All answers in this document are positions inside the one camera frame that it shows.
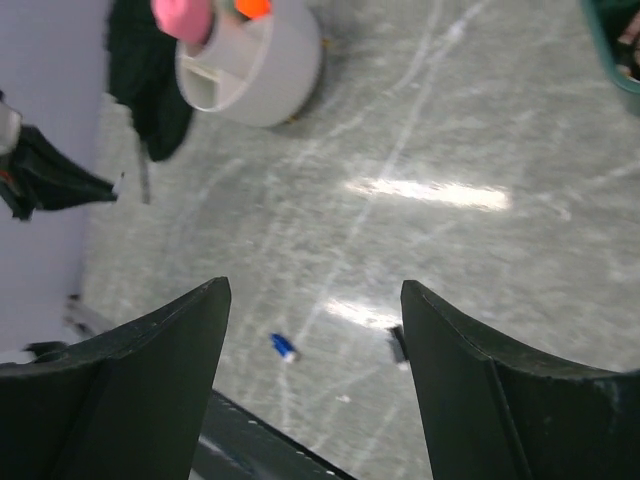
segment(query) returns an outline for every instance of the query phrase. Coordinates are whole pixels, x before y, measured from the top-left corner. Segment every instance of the blue and white object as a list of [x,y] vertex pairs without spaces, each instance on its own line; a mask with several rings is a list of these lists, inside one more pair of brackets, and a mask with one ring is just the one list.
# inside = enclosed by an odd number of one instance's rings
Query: blue and white object
[[300,355],[293,345],[291,345],[291,342],[279,333],[271,334],[271,342],[273,343],[273,348],[276,349],[285,362],[293,363],[300,358]]

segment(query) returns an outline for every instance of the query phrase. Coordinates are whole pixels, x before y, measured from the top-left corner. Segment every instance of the table surface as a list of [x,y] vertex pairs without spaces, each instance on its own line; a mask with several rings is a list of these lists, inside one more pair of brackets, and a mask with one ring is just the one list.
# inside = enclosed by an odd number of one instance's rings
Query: table surface
[[199,115],[150,206],[106,102],[99,168],[128,187],[94,209],[86,277],[124,322],[228,276],[216,388],[370,480],[430,478],[384,331],[405,279],[542,350],[640,365],[638,122],[577,2],[402,3],[317,0],[332,44],[306,113],[273,130]]

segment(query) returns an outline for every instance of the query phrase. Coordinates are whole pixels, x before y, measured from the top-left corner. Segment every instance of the green bin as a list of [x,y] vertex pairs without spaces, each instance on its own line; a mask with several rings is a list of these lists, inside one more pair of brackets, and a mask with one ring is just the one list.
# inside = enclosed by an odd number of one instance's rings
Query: green bin
[[640,83],[618,72],[613,45],[640,10],[640,0],[580,0],[600,63],[626,109],[640,116]]

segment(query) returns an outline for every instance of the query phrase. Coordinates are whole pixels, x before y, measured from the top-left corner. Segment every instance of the pink object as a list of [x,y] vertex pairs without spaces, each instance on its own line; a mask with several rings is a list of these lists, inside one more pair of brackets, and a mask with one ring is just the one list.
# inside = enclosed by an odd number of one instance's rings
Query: pink object
[[203,45],[211,31],[211,0],[151,0],[158,28],[167,35]]

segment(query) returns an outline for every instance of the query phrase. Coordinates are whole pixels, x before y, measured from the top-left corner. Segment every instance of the dark green container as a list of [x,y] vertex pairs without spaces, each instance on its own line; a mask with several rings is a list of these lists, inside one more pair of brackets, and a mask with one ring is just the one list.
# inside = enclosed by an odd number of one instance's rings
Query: dark green container
[[640,83],[629,80],[618,72],[613,52],[617,38],[640,10],[640,0],[580,1],[602,67],[616,86],[626,109],[640,116]]

